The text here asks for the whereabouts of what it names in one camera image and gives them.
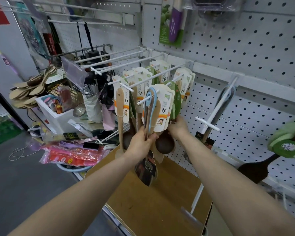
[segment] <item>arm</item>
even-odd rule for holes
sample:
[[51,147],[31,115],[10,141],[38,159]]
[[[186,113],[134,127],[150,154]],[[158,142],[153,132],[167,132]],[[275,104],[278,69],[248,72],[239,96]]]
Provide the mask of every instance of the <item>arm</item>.
[[168,129],[186,149],[201,182],[234,236],[295,235],[295,219],[258,185],[193,137],[181,116]]
[[53,198],[9,236],[82,235],[126,174],[147,155],[156,138],[153,134],[145,141],[141,128],[122,157]]

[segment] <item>white box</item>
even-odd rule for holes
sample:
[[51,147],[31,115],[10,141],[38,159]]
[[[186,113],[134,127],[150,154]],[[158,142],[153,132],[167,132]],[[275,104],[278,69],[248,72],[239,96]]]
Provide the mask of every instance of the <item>white box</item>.
[[45,115],[48,122],[55,128],[58,134],[68,133],[68,132],[77,132],[76,128],[68,123],[70,119],[73,119],[73,109],[70,109],[64,113],[57,114],[52,111],[44,101],[41,100],[42,97],[36,98],[36,102],[40,107],[41,111]]

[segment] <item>floor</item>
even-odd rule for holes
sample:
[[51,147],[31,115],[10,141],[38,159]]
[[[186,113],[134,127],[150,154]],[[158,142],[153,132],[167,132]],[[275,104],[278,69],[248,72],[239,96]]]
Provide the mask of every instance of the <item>floor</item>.
[[[11,152],[24,147],[27,133],[0,144],[0,236],[7,235],[37,209],[77,182],[73,174],[54,164],[41,164],[43,151],[9,161]],[[99,214],[83,236],[123,235],[107,215]]]

